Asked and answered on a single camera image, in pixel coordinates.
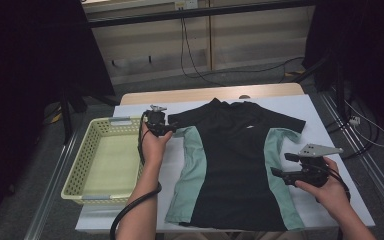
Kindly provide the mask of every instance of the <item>electrical cable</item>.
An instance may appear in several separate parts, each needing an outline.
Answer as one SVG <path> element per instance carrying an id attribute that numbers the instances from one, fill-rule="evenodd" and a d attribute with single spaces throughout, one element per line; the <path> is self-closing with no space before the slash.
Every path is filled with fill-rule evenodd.
<path id="1" fill-rule="evenodd" d="M 369 120 L 368 118 L 366 118 L 365 116 L 363 116 L 361 113 L 359 113 L 355 108 L 353 108 L 351 106 L 351 104 L 349 104 L 347 101 L 345 101 L 345 103 L 348 105 L 348 107 L 350 107 L 355 113 L 357 113 L 360 117 L 362 117 L 363 119 L 365 119 L 366 121 L 368 121 L 369 123 L 371 123 L 372 125 L 374 125 L 375 127 L 377 127 L 377 129 L 381 130 L 382 132 L 384 132 L 384 129 L 382 127 L 380 127 L 379 125 L 377 125 L 376 123 L 372 122 L 371 120 Z M 373 142 L 371 141 L 370 139 L 366 138 L 365 136 L 363 136 L 363 134 L 360 133 L 360 131 L 357 130 L 357 128 L 354 126 L 354 130 L 357 132 L 358 135 L 360 135 L 360 137 L 364 138 L 366 141 L 372 143 L 373 145 L 375 146 L 378 146 L 378 147 L 384 147 L 384 145 L 382 144 L 378 144 L 376 142 Z"/>
<path id="2" fill-rule="evenodd" d="M 314 168 L 314 169 L 317 169 L 319 171 L 322 171 L 324 173 L 327 173 L 329 176 L 335 178 L 336 180 L 338 180 L 338 182 L 342 185 L 342 187 L 344 188 L 344 191 L 345 193 L 347 194 L 347 197 L 348 197 L 348 200 L 351 199 L 351 195 L 349 194 L 349 188 L 347 186 L 347 184 L 344 182 L 344 180 L 342 179 L 341 175 L 339 175 L 339 173 L 331 168 L 328 168 L 328 170 L 324 169 L 324 168 L 321 168 L 321 167 L 318 167 L 318 166 L 314 166 L 314 165 L 311 165 L 311 164 L 301 164 L 302 166 L 305 166 L 305 167 L 310 167 L 310 168 Z"/>
<path id="3" fill-rule="evenodd" d="M 336 237 L 337 240 L 343 240 L 344 239 L 344 233 L 342 232 L 342 229 L 338 229 L 338 235 Z"/>
<path id="4" fill-rule="evenodd" d="M 139 151 L 139 157 L 140 157 L 140 160 L 141 160 L 141 163 L 142 165 L 145 164 L 145 158 L 143 156 L 143 151 L 142 151 L 142 143 L 143 143 L 143 139 L 145 138 L 146 134 L 148 134 L 150 132 L 150 130 L 148 129 L 143 135 L 142 135 L 142 124 L 143 124 L 143 120 L 145 118 L 145 112 L 142 114 L 141 118 L 140 118 L 140 123 L 139 123 L 139 134 L 138 134 L 138 151 Z M 159 192 L 161 192 L 162 190 L 162 186 L 160 184 L 160 182 L 158 182 L 158 186 L 155 190 L 149 192 L 149 193 L 146 193 L 140 197 L 138 197 L 137 199 L 135 199 L 134 201 L 132 201 L 131 203 L 129 203 L 127 206 L 125 206 L 123 208 L 123 210 L 120 211 L 120 213 L 117 214 L 117 216 L 114 218 L 114 221 L 113 223 L 111 224 L 111 229 L 110 229 L 110 239 L 111 240 L 115 240 L 115 231 L 117 229 L 117 225 L 119 224 L 119 222 L 121 221 L 121 219 L 129 212 L 131 211 L 133 208 L 135 208 L 136 206 L 138 206 L 139 204 L 143 203 L 144 201 L 150 199 L 151 197 L 157 195 Z"/>
<path id="5" fill-rule="evenodd" d="M 355 96 L 354 96 L 354 94 L 352 94 L 348 100 L 345 100 L 345 102 L 346 102 L 347 104 L 351 104 L 352 102 L 354 102 L 354 98 L 355 98 Z M 361 111 L 363 112 L 362 115 L 365 116 L 364 110 L 363 110 L 363 108 L 360 106 L 359 102 L 356 101 L 356 103 L 358 104 L 359 108 L 360 108 Z M 353 110 L 353 109 L 351 109 L 350 107 L 348 107 L 348 116 L 351 116 L 351 115 L 352 115 L 352 112 L 351 112 L 352 110 Z M 330 134 L 330 133 L 333 133 L 333 132 L 335 132 L 335 131 L 337 131 L 337 130 L 342 129 L 344 126 L 349 125 L 349 124 L 348 124 L 348 123 L 349 123 L 349 120 L 350 120 L 350 118 L 348 118 L 348 122 L 346 122 L 345 124 L 341 124 L 341 126 L 339 126 L 337 129 L 328 131 L 329 134 Z M 338 119 L 337 119 L 335 122 L 332 122 L 332 123 L 328 124 L 328 125 L 325 126 L 325 127 L 328 128 L 328 126 L 330 126 L 330 125 L 336 123 L 337 121 L 338 121 Z M 373 134 L 373 133 L 372 133 L 372 128 L 371 128 L 371 126 L 369 126 L 369 139 L 372 138 L 372 134 Z M 376 135 L 375 135 L 375 139 L 374 139 L 374 141 L 377 141 L 378 137 L 379 137 L 379 131 L 376 131 Z M 362 148 L 358 149 L 358 150 L 355 151 L 354 153 L 350 154 L 349 156 L 341 157 L 341 158 L 342 158 L 342 160 L 348 160 L 348 159 L 354 158 L 354 157 L 356 157 L 356 156 L 359 156 L 359 155 L 361 155 L 361 154 L 367 152 L 368 150 L 370 150 L 371 147 L 372 147 L 372 144 L 371 144 L 370 142 L 367 142 L 365 145 L 363 145 Z"/>
<path id="6" fill-rule="evenodd" d="M 286 64 L 289 63 L 289 62 L 292 62 L 294 60 L 297 60 L 297 59 L 304 59 L 304 57 L 297 57 L 297 58 L 292 58 L 292 59 L 289 59 L 289 60 L 286 60 L 282 66 L 283 66 L 283 75 L 282 75 L 282 78 L 280 79 L 280 81 L 278 83 L 281 83 L 284 79 L 285 79 L 285 74 L 286 74 Z"/>
<path id="7" fill-rule="evenodd" d="M 181 21 L 181 23 L 182 23 L 182 53 L 181 53 L 181 61 L 180 61 L 180 63 L 181 63 L 181 66 L 182 66 L 182 71 L 183 71 L 183 73 L 185 74 L 185 76 L 188 76 L 188 75 L 185 73 L 185 70 L 184 70 L 184 68 L 183 68 L 183 45 L 184 45 L 184 38 L 183 38 L 183 36 L 184 36 L 185 39 L 186 39 L 186 44 L 187 44 L 187 46 L 188 46 L 189 57 L 190 57 L 190 59 L 191 59 L 192 66 L 193 66 L 193 68 L 195 69 L 195 72 L 199 75 L 199 77 L 200 77 L 202 80 L 204 80 L 204 81 L 206 81 L 206 82 L 208 82 L 208 83 L 212 83 L 212 84 L 218 85 L 218 86 L 220 86 L 220 87 L 226 87 L 226 85 L 224 85 L 224 84 L 217 83 L 217 82 L 213 82 L 213 81 L 209 81 L 209 80 L 205 79 L 204 76 L 202 76 L 201 73 L 198 72 L 198 69 L 196 69 L 195 62 L 193 61 L 193 58 L 192 58 L 191 48 L 190 48 L 190 46 L 189 46 L 188 31 L 187 31 L 187 29 L 186 29 L 186 22 L 185 22 L 185 19 L 184 19 L 184 18 L 181 18 L 180 21 Z"/>
<path id="8" fill-rule="evenodd" d="M 353 101 L 354 101 L 354 96 L 351 95 L 351 96 L 349 97 L 348 101 L 349 101 L 349 102 L 353 102 Z M 347 117 L 346 119 L 344 119 L 343 122 L 341 121 L 341 124 L 340 124 L 337 128 L 327 131 L 329 134 L 332 134 L 332 133 L 334 133 L 334 132 L 336 132 L 336 131 L 338 131 L 338 130 L 341 130 L 341 129 L 343 129 L 344 127 L 348 126 L 348 123 L 349 123 L 349 121 L 350 121 L 350 119 L 351 119 L 351 109 L 348 108 L 348 111 L 345 112 L 345 114 L 346 114 L 348 117 Z M 327 129 L 328 127 L 332 126 L 333 124 L 335 124 L 335 123 L 337 123 L 337 122 L 340 122 L 340 120 L 341 120 L 340 118 L 335 118 L 335 121 L 333 121 L 333 122 L 327 124 L 327 125 L 325 126 L 325 128 Z"/>
<path id="9" fill-rule="evenodd" d="M 359 105 L 359 108 L 360 108 L 361 111 L 362 111 L 362 115 L 365 116 L 365 113 L 364 113 L 363 108 L 360 106 L 360 104 L 359 104 L 358 102 L 357 102 L 357 104 Z M 369 129 L 370 129 L 370 137 L 369 137 L 369 139 L 370 139 L 370 138 L 371 138 L 371 133 L 372 133 L 372 132 L 371 132 L 371 126 L 370 126 L 370 125 L 369 125 Z M 378 136 L 379 136 L 379 131 L 376 132 L 376 136 L 375 136 L 375 140 L 374 140 L 374 141 L 377 140 Z M 364 148 L 365 151 L 367 151 L 367 150 L 370 149 L 371 146 L 373 146 L 373 144 L 371 144 L 370 142 L 368 142 L 363 148 Z M 352 155 L 350 155 L 350 156 L 348 156 L 348 157 L 343 158 L 343 160 L 345 160 L 345 159 L 347 159 L 347 158 L 351 158 L 351 157 L 357 156 L 357 155 L 360 155 L 360 154 L 361 154 L 361 153 L 357 153 L 357 152 L 356 152 L 356 153 L 354 153 L 354 154 L 352 154 Z M 376 189 L 374 189 L 374 191 L 375 191 L 375 193 L 376 193 L 376 197 L 377 197 L 378 200 L 379 200 L 380 209 L 381 209 L 382 212 L 384 213 L 384 208 L 383 208 L 383 206 L 382 206 L 383 204 L 382 204 L 382 201 L 381 201 L 381 197 L 379 196 L 379 193 L 378 193 L 378 191 L 377 191 Z"/>
<path id="10" fill-rule="evenodd" d="M 261 69 L 261 70 L 229 70 L 229 71 L 219 71 L 219 72 L 208 72 L 208 73 L 200 73 L 198 72 L 198 70 L 196 69 L 195 67 L 195 64 L 194 64 L 194 61 L 193 61 L 193 58 L 192 58 L 192 54 L 191 54 L 191 50 L 190 50 L 190 45 L 189 45 L 189 40 L 188 40 L 188 35 L 187 35 L 187 29 L 186 29 L 186 22 L 185 22 L 185 19 L 181 19 L 181 23 L 182 23 L 182 49 L 181 49 L 181 57 L 180 57 L 180 65 L 181 65 L 181 68 L 182 68 L 182 72 L 183 74 L 188 77 L 188 78 L 202 78 L 204 81 L 207 81 L 207 82 L 210 82 L 210 83 L 213 83 L 213 84 L 217 84 L 219 86 L 222 86 L 222 87 L 225 87 L 225 85 L 223 84 L 220 84 L 220 83 L 216 83 L 216 82 L 212 82 L 212 81 L 209 81 L 207 79 L 205 79 L 204 77 L 205 76 L 209 76 L 209 75 L 215 75 L 215 74 L 224 74 L 224 73 L 258 73 L 258 72 L 265 72 L 265 71 L 270 71 L 270 70 L 273 70 L 273 69 L 276 69 L 276 68 L 279 68 L 279 67 L 282 67 L 282 66 L 285 66 L 287 63 L 291 62 L 291 61 L 294 61 L 294 60 L 298 60 L 298 59 L 304 59 L 304 57 L 296 57 L 296 58 L 291 58 L 291 59 L 288 59 L 286 60 L 285 62 L 279 64 L 279 65 L 276 65 L 274 67 L 270 67 L 270 68 L 266 68 L 266 69 Z M 187 46 L 188 46 L 188 51 L 189 51 L 189 57 L 192 61 L 192 65 L 195 69 L 195 72 L 198 74 L 198 76 L 191 76 L 189 74 L 187 74 L 185 72 L 185 69 L 184 69 L 184 66 L 183 66 L 183 54 L 184 54 L 184 41 L 186 39 L 186 43 L 187 43 Z"/>

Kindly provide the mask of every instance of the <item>green basket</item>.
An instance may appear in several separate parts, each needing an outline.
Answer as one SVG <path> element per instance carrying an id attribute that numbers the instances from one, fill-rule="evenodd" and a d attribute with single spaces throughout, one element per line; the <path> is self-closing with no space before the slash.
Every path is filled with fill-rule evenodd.
<path id="1" fill-rule="evenodd" d="M 125 204 L 142 173 L 140 118 L 90 122 L 61 192 L 78 204 Z"/>

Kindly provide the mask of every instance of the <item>metal frame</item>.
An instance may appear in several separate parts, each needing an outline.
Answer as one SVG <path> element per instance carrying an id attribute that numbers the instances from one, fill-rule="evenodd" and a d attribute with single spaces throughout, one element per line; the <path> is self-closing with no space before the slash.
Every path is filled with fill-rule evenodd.
<path id="1" fill-rule="evenodd" d="M 335 100 L 333 100 L 332 97 L 327 94 L 322 94 L 321 99 L 330 114 L 332 115 L 332 117 L 334 119 L 341 119 L 339 113 L 336 111 L 337 106 Z M 342 120 L 338 120 L 337 124 L 338 126 L 343 126 L 344 122 L 342 122 Z M 361 149 L 364 146 L 364 144 L 361 142 L 360 138 L 357 136 L 357 134 L 352 128 L 345 127 L 343 128 L 342 132 L 354 151 L 357 151 L 358 149 Z M 360 161 L 365 167 L 371 179 L 373 180 L 373 183 L 376 185 L 379 192 L 384 197 L 384 174 L 379 168 L 379 166 L 376 164 L 376 161 L 373 159 L 369 152 L 365 152 L 364 154 L 360 155 Z"/>
<path id="2" fill-rule="evenodd" d="M 170 11 L 162 13 L 152 13 L 138 16 L 101 18 L 90 20 L 87 24 L 90 28 L 110 27 L 134 23 L 166 21 L 181 18 L 195 18 L 215 15 L 225 15 L 233 13 L 256 12 L 265 10 L 285 9 L 313 6 L 320 3 L 331 2 L 332 0 L 278 0 L 263 3 L 243 4 L 226 7 L 197 8 L 183 11 Z"/>
<path id="3" fill-rule="evenodd" d="M 78 140 L 80 140 L 78 139 L 78 135 L 79 129 L 83 124 L 85 124 L 84 116 L 85 115 L 83 114 L 80 120 L 80 125 L 75 129 L 68 142 L 64 144 L 57 165 L 52 173 L 49 184 L 46 187 L 46 191 L 40 201 L 38 209 L 35 212 L 33 220 L 30 223 L 26 236 L 24 237 L 25 240 L 40 239 L 40 235 L 45 227 L 49 212 L 51 211 L 53 200 L 59 194 L 57 189 L 58 183 L 61 181 L 63 171 L 67 167 L 68 159 L 73 152 L 74 145 Z"/>

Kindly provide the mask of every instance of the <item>black cable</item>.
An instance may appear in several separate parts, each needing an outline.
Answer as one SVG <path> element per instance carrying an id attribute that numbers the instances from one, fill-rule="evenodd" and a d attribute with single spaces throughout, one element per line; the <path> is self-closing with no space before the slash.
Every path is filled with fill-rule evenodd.
<path id="1" fill-rule="evenodd" d="M 283 80 L 285 79 L 285 73 L 286 73 L 286 67 L 285 67 L 285 64 L 283 64 L 283 74 L 282 74 L 282 78 L 280 79 L 280 81 L 279 81 L 278 83 L 283 82 Z"/>
<path id="2" fill-rule="evenodd" d="M 314 166 L 314 165 L 311 165 L 311 164 L 306 164 L 306 163 L 302 163 L 301 164 L 302 166 L 304 167 L 310 167 L 310 168 L 314 168 L 314 169 L 317 169 L 319 171 L 322 171 L 324 173 L 327 173 L 329 176 L 335 178 L 336 180 L 338 180 L 339 183 L 341 183 L 342 187 L 344 188 L 345 190 L 345 193 L 347 193 L 347 197 L 348 197 L 348 200 L 351 199 L 351 195 L 349 194 L 349 188 L 347 186 L 347 184 L 344 182 L 344 180 L 342 179 L 341 175 L 339 175 L 339 173 L 331 168 L 328 168 L 328 170 L 324 169 L 324 168 L 321 168 L 321 167 L 318 167 L 318 166 Z"/>
<path id="3" fill-rule="evenodd" d="M 304 59 L 304 57 L 291 58 L 291 59 L 288 59 L 285 62 L 283 62 L 283 63 L 281 63 L 279 65 L 276 65 L 274 67 L 270 67 L 270 68 L 266 68 L 266 69 L 260 69 L 260 70 L 229 70 L 229 71 L 218 71 L 218 72 L 200 73 L 200 72 L 198 72 L 198 70 L 195 67 L 195 64 L 194 64 L 194 61 L 193 61 L 193 58 L 192 58 L 192 54 L 191 54 L 191 51 L 190 51 L 190 46 L 189 46 L 189 41 L 188 41 L 188 35 L 187 35 L 185 19 L 182 18 L 181 19 L 181 23 L 182 23 L 182 49 L 181 49 L 180 65 L 181 65 L 183 74 L 186 77 L 188 77 L 188 78 L 202 78 L 202 79 L 204 79 L 207 82 L 210 82 L 210 83 L 217 84 L 217 85 L 225 87 L 225 85 L 222 85 L 220 83 L 208 81 L 204 77 L 205 76 L 209 76 L 209 75 L 215 75 L 215 74 L 223 74 L 223 73 L 258 73 L 258 72 L 265 72 L 265 71 L 269 71 L 269 70 L 273 70 L 273 69 L 285 66 L 287 63 L 289 63 L 291 61 L 298 60 L 298 59 Z M 198 76 L 191 76 L 191 75 L 189 75 L 189 74 L 187 74 L 185 72 L 185 69 L 184 69 L 184 66 L 183 66 L 183 54 L 184 54 L 183 46 L 184 46 L 185 38 L 186 38 L 186 43 L 187 43 L 187 46 L 188 46 L 189 57 L 190 57 L 190 59 L 192 61 L 192 65 L 193 65 L 193 67 L 195 69 L 195 72 L 198 74 Z"/>
<path id="4" fill-rule="evenodd" d="M 180 61 L 180 63 L 181 63 L 181 66 L 182 66 L 182 71 L 183 71 L 183 73 L 185 74 L 185 76 L 188 76 L 188 75 L 186 75 L 185 70 L 183 69 L 183 45 L 184 45 L 184 38 L 183 38 L 183 36 L 185 36 L 185 39 L 186 39 L 186 44 L 187 44 L 187 46 L 188 46 L 189 57 L 190 57 L 190 59 L 191 59 L 192 66 L 193 66 L 193 68 L 195 69 L 195 72 L 199 75 L 199 77 L 202 78 L 202 80 L 204 80 L 204 81 L 206 81 L 206 82 L 208 82 L 208 83 L 212 83 L 212 84 L 218 85 L 218 86 L 220 86 L 220 87 L 226 87 L 226 85 L 224 85 L 224 84 L 217 83 L 217 82 L 213 82 L 213 81 L 209 81 L 209 80 L 205 79 L 204 76 L 202 76 L 201 73 L 198 72 L 198 69 L 196 69 L 195 62 L 193 61 L 193 58 L 192 58 L 191 48 L 190 48 L 190 46 L 189 46 L 188 31 L 187 31 L 187 29 L 186 29 L 185 19 L 184 19 L 184 18 L 181 18 L 180 21 L 181 21 L 181 23 L 182 23 L 182 55 L 181 55 L 181 61 Z"/>
<path id="5" fill-rule="evenodd" d="M 344 127 L 348 126 L 348 123 L 349 123 L 350 119 L 351 119 L 351 117 L 348 117 L 345 122 L 342 122 L 341 125 L 339 125 L 337 128 L 327 131 L 327 133 L 328 134 L 332 134 L 332 133 L 337 132 L 337 131 L 343 129 Z"/>
<path id="6" fill-rule="evenodd" d="M 322 57 L 318 62 L 316 62 L 313 66 L 311 66 L 310 68 L 306 69 L 305 72 L 301 75 L 299 75 L 298 77 L 296 77 L 294 79 L 293 82 L 295 83 L 301 83 L 302 81 L 304 81 L 307 77 L 309 77 L 310 75 L 312 75 L 317 69 L 319 69 L 319 67 L 323 66 L 329 59 L 329 54 L 325 54 L 324 57 Z"/>
<path id="7" fill-rule="evenodd" d="M 336 237 L 337 240 L 343 240 L 344 239 L 344 233 L 342 232 L 342 229 L 338 228 L 338 235 Z"/>
<path id="8" fill-rule="evenodd" d="M 361 114 L 364 117 L 367 117 L 366 113 L 364 112 L 364 110 L 361 107 L 361 105 L 359 104 L 359 102 L 358 101 L 356 101 L 356 102 L 357 102 L 357 105 L 359 106 L 360 111 L 362 112 Z M 377 118 L 376 114 L 373 114 L 373 116 L 375 118 L 375 123 L 378 125 L 378 118 Z M 375 135 L 375 138 L 372 140 L 372 126 L 369 125 L 369 139 L 373 142 L 376 142 L 379 139 L 379 129 L 378 128 L 376 128 L 376 135 Z M 342 158 L 342 160 L 348 160 L 348 159 L 354 158 L 356 156 L 359 156 L 359 155 L 369 151 L 372 147 L 373 147 L 373 143 L 371 143 L 370 141 L 367 141 L 367 143 L 362 148 L 360 148 L 357 151 L 355 151 L 354 153 Z"/>
<path id="9" fill-rule="evenodd" d="M 139 134 L 138 134 L 138 151 L 139 151 L 139 157 L 140 157 L 140 161 L 141 161 L 142 165 L 145 165 L 145 158 L 143 156 L 143 151 L 142 151 L 142 143 L 143 143 L 143 139 L 145 138 L 146 134 L 148 134 L 150 132 L 150 130 L 148 129 L 148 131 L 146 131 L 145 134 L 143 134 L 143 136 L 142 136 L 142 124 L 143 124 L 143 119 L 145 118 L 145 115 L 146 115 L 146 112 L 144 112 L 140 118 Z M 135 199 L 134 201 L 129 203 L 127 206 L 125 206 L 123 208 L 123 210 L 121 210 L 120 213 L 117 214 L 117 216 L 114 218 L 113 223 L 111 224 L 110 239 L 115 240 L 115 231 L 117 229 L 117 225 L 120 222 L 120 220 L 129 211 L 131 211 L 137 205 L 139 205 L 139 204 L 143 203 L 144 201 L 150 199 L 151 197 L 157 195 L 159 192 L 161 192 L 161 189 L 162 189 L 161 184 L 160 184 L 160 182 L 158 182 L 158 186 L 154 191 L 151 191 L 149 193 L 146 193 L 146 194 L 138 197 L 137 199 Z"/>
<path id="10" fill-rule="evenodd" d="M 121 212 L 115 217 L 112 225 L 111 225 L 111 229 L 110 229 L 110 239 L 111 240 L 115 240 L 115 230 L 117 229 L 117 225 L 118 223 L 120 222 L 120 220 L 129 212 L 131 211 L 133 208 L 135 208 L 137 205 L 143 203 L 145 200 L 148 200 L 150 199 L 151 197 L 157 195 L 159 192 L 161 192 L 161 184 L 158 182 L 158 186 L 157 186 L 157 189 L 155 189 L 154 191 L 151 191 L 139 198 L 137 198 L 136 200 L 134 200 L 133 202 L 131 202 L 129 205 L 127 205 L 126 207 L 123 208 L 123 210 L 121 210 Z"/>

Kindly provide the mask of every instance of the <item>short-sleeve shirt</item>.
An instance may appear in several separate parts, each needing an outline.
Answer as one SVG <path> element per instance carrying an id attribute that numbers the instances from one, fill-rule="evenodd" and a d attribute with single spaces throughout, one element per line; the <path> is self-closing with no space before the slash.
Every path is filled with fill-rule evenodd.
<path id="1" fill-rule="evenodd" d="M 304 227 L 282 179 L 285 137 L 299 140 L 305 121 L 252 102 L 211 102 L 168 116 L 184 137 L 185 163 L 166 221 L 249 231 Z"/>

